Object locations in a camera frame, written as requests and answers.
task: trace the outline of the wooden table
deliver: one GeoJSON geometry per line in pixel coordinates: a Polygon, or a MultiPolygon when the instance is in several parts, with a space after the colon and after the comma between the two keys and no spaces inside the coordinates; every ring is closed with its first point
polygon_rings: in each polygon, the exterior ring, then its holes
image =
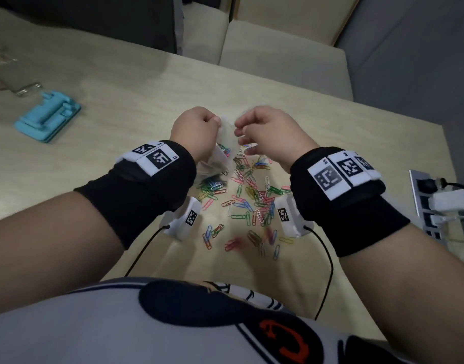
{"type": "MultiPolygon", "coordinates": [[[[130,148],[168,138],[176,117],[197,105],[231,119],[258,104],[283,109],[321,145],[354,149],[367,158],[384,176],[390,199],[408,216],[415,215],[409,169],[454,178],[439,125],[127,42],[37,26],[2,10],[0,39],[47,89],[64,92],[82,104],[81,113],[46,145],[12,126],[35,102],[0,92],[0,219],[101,176],[112,167],[114,157],[130,148]]],[[[279,168],[270,177],[273,184],[288,183],[279,168]]],[[[245,233],[247,226],[227,219],[220,208],[215,204],[203,213],[187,242],[157,237],[132,274],[230,282],[313,317],[330,272],[317,240],[307,236],[286,245],[277,262],[261,259],[257,251],[226,253],[217,245],[245,233]],[[209,251],[201,234],[207,225],[219,222],[226,228],[209,251]]],[[[124,274],[159,219],[107,278],[124,274]]],[[[362,235],[362,229],[352,233],[362,235]]],[[[319,321],[381,338],[336,257],[334,263],[332,287],[319,321]]]]}

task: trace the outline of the gray wall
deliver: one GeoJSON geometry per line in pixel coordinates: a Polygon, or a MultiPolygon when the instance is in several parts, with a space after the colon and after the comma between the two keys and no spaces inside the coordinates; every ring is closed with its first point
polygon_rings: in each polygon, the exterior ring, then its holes
{"type": "Polygon", "coordinates": [[[336,47],[355,102],[443,125],[464,183],[464,0],[360,0],[336,47]]]}

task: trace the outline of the power strip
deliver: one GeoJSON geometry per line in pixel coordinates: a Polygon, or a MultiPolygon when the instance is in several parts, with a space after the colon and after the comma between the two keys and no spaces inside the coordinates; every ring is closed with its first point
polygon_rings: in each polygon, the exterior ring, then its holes
{"type": "Polygon", "coordinates": [[[440,244],[447,247],[447,242],[445,240],[445,236],[443,235],[443,231],[431,222],[432,215],[441,213],[433,211],[430,208],[429,198],[431,197],[431,194],[423,193],[421,190],[419,190],[419,180],[426,180],[433,177],[431,177],[431,175],[426,172],[416,170],[409,170],[409,177],[411,179],[411,187],[413,190],[416,213],[423,226],[423,231],[438,241],[440,244]]]}

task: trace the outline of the chair seat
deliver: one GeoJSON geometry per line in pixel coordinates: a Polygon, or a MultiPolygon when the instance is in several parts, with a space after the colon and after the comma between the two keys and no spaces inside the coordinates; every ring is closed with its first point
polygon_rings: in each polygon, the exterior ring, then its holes
{"type": "Polygon", "coordinates": [[[343,50],[248,22],[229,24],[219,65],[353,101],[343,50]]]}
{"type": "Polygon", "coordinates": [[[183,56],[218,65],[229,16],[196,2],[183,5],[183,56]]]}

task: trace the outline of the transparent plastic bag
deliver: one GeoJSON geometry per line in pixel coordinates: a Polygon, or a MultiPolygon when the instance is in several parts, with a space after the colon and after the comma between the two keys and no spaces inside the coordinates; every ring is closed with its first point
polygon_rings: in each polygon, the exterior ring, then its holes
{"type": "Polygon", "coordinates": [[[222,125],[218,130],[217,144],[207,162],[200,161],[197,164],[197,177],[195,184],[199,184],[206,178],[218,175],[224,171],[232,171],[234,157],[239,152],[240,145],[235,137],[235,126],[225,117],[221,117],[222,125]]]}

